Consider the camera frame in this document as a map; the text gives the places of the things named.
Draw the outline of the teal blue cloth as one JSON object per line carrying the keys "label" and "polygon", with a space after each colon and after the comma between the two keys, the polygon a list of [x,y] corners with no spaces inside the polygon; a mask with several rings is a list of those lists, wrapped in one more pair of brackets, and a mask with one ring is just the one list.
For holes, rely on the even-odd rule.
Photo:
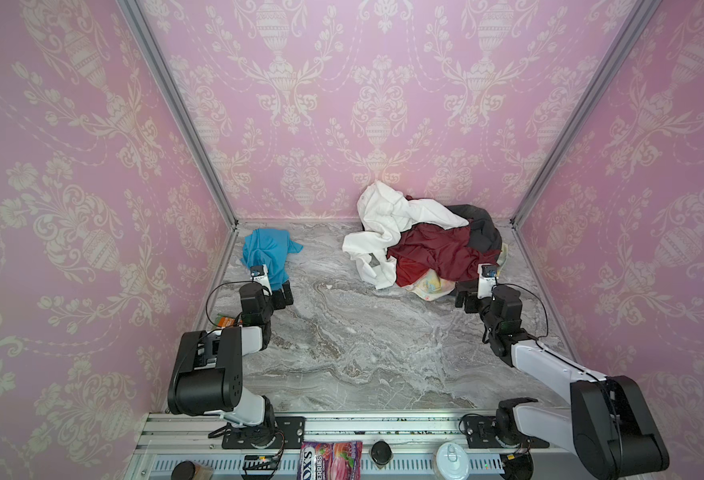
{"label": "teal blue cloth", "polygon": [[278,229],[256,229],[244,240],[242,263],[250,268],[266,265],[273,290],[280,290],[289,280],[285,264],[289,254],[298,254],[303,246],[291,239],[290,233]]}

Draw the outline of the maroon cloth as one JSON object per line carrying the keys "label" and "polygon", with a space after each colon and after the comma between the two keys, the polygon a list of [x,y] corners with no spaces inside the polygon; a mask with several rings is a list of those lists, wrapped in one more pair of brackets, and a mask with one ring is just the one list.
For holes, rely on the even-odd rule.
{"label": "maroon cloth", "polygon": [[490,214],[468,204],[451,205],[448,209],[468,224],[445,229],[418,223],[387,250],[387,257],[396,261],[398,286],[417,282],[429,270],[442,280],[474,285],[479,278],[479,265],[498,262],[503,240]]}

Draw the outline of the white cloth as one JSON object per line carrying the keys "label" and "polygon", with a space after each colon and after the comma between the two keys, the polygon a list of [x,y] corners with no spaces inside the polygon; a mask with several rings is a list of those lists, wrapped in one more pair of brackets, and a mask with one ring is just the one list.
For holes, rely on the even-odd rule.
{"label": "white cloth", "polygon": [[389,185],[376,181],[357,201],[363,229],[345,236],[342,251],[354,261],[360,278],[377,289],[396,282],[395,259],[387,250],[401,240],[401,234],[414,225],[427,223],[443,229],[465,227],[468,221],[433,199],[408,200]]}

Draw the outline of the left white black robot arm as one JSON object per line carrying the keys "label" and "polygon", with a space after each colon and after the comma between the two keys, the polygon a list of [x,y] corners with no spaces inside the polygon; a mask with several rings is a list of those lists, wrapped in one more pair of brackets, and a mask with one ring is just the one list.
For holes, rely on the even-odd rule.
{"label": "left white black robot arm", "polygon": [[278,436],[278,421],[268,397],[246,388],[243,360],[269,346],[273,291],[267,280],[237,285],[241,312],[231,325],[181,336],[167,408],[173,415],[222,419],[208,437],[221,439],[224,448],[267,448]]}

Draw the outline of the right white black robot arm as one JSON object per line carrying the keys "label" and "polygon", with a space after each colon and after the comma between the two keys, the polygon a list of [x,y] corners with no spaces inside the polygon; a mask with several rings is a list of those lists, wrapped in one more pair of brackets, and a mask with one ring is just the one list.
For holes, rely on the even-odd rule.
{"label": "right white black robot arm", "polygon": [[661,472],[670,454],[639,385],[631,378],[591,370],[547,347],[522,325],[521,291],[482,283],[461,291],[455,305],[478,315],[483,344],[507,366],[524,372],[566,401],[565,410],[532,397],[499,402],[493,417],[465,415],[459,428],[471,448],[496,442],[511,449],[504,478],[533,475],[531,449],[543,443],[575,455],[595,479]]}

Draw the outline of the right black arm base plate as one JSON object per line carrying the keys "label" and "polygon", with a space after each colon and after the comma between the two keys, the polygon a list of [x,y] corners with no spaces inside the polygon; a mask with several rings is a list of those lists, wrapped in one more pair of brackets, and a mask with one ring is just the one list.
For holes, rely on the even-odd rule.
{"label": "right black arm base plate", "polygon": [[550,444],[536,437],[517,436],[504,440],[496,425],[494,416],[469,413],[458,422],[458,429],[465,437],[470,449],[547,449]]}

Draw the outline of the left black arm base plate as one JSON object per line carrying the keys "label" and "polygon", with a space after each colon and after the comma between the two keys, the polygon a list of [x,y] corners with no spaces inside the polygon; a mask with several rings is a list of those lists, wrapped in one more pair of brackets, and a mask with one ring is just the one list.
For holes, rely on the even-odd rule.
{"label": "left black arm base plate", "polygon": [[223,449],[299,449],[304,439],[306,418],[278,416],[271,429],[266,426],[235,428],[228,425],[221,441]]}

